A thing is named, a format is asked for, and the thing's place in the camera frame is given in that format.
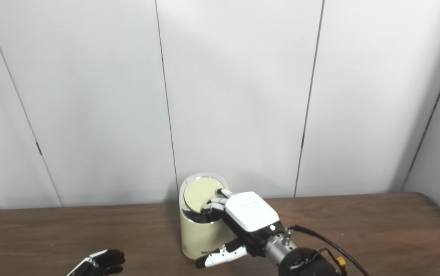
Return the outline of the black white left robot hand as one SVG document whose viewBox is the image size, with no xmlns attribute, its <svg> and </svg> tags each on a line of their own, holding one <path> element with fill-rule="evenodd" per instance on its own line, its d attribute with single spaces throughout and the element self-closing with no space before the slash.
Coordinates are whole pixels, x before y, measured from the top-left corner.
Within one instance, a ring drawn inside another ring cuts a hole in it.
<svg viewBox="0 0 440 276">
<path fill-rule="evenodd" d="M 84 258 L 68 276 L 111 276 L 123 272 L 125 254 L 121 250 L 101 250 Z"/>
</svg>

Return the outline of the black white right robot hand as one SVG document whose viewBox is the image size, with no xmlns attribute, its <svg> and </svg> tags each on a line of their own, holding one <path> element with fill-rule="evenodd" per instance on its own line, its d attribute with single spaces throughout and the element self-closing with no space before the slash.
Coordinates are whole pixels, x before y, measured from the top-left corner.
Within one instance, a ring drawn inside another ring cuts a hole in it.
<svg viewBox="0 0 440 276">
<path fill-rule="evenodd" d="M 211 219 L 221 219 L 236 238 L 196 259 L 196 268 L 208 268 L 230 262 L 245 255 L 271 257 L 269 251 L 285 232 L 278 213 L 257 193 L 234 193 L 218 189 L 222 195 L 207 202 L 201 214 Z"/>
</svg>

